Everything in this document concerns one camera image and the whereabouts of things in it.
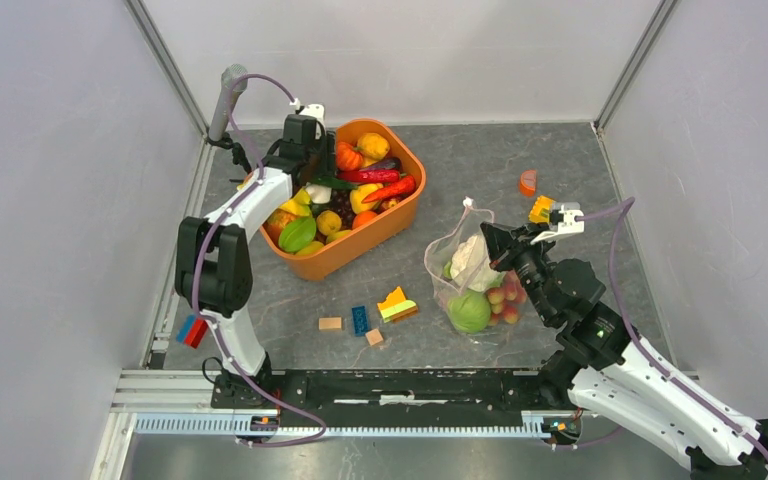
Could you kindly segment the green toy cabbage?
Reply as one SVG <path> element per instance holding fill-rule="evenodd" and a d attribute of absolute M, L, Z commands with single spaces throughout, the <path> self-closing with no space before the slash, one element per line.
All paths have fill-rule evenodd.
<path fill-rule="evenodd" d="M 452 298 L 446 310 L 453 327 L 467 334 L 484 330 L 492 315 L 491 305 L 485 295 L 473 290 Z"/>

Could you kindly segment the orange toy pumpkin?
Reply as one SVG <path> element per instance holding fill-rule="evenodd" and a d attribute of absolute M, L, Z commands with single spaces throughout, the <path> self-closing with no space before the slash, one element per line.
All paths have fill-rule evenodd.
<path fill-rule="evenodd" d="M 335 162 L 341 172 L 356 171 L 362 168 L 364 155 L 351 143 L 338 141 L 335 147 Z"/>

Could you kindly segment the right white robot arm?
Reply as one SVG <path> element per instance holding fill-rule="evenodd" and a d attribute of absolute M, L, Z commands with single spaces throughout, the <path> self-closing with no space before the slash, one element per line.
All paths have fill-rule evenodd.
<path fill-rule="evenodd" d="M 514 273 L 542 323 L 557 330 L 556 351 L 537 392 L 551 408 L 568 403 L 604 416 L 648 441 L 693 479 L 768 478 L 768 419 L 743 415 L 707 393 L 655 352 L 602 302 L 590 263 L 551 261 L 545 224 L 480 226 L 492 269 Z"/>

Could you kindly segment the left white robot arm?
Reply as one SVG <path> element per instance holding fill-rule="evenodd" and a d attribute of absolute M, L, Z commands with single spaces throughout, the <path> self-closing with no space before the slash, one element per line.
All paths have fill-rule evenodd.
<path fill-rule="evenodd" d="M 333 140 L 320 112 L 288 115 L 281 137 L 242 188 L 209 214 L 186 217 L 178 226 L 174 289 L 207 323 L 224 369 L 240 376 L 236 394 L 250 407 L 272 399 L 274 381 L 260 372 L 268 355 L 247 306 L 254 278 L 249 244 L 268 217 L 332 161 Z"/>

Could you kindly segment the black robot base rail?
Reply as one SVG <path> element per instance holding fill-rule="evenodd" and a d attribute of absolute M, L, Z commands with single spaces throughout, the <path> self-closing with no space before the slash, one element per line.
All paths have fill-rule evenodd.
<path fill-rule="evenodd" d="M 538 374 L 511 368 L 274 370 L 250 386 L 227 370 L 208 379 L 216 409 L 277 411 L 284 428 L 514 427 L 522 413 L 577 417 Z"/>

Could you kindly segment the clear zip top bag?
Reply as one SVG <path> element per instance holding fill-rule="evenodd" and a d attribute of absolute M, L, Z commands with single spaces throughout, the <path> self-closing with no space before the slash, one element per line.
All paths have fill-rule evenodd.
<path fill-rule="evenodd" d="M 490 266 L 481 224 L 494 219 L 493 211 L 466 197 L 453 230 L 432 241 L 424 252 L 434 299 L 462 334 L 481 334 L 499 324 L 515 325 L 524 316 L 527 295 L 515 273 L 498 272 Z"/>

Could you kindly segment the white toy cauliflower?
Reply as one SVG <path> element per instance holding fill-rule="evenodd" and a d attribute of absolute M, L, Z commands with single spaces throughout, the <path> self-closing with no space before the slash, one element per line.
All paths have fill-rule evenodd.
<path fill-rule="evenodd" d="M 474 234 L 461 242 L 450 261 L 451 281 L 459 289 L 483 293 L 501 282 L 502 273 L 490 268 L 482 234 Z"/>

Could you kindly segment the red lychee bunch toy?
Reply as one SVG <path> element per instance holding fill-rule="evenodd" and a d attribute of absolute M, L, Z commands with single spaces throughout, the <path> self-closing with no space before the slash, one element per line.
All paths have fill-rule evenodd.
<path fill-rule="evenodd" d="M 527 293 L 514 271 L 504 273 L 501 282 L 488 289 L 485 297 L 491 309 L 489 326 L 518 323 L 528 301 Z"/>

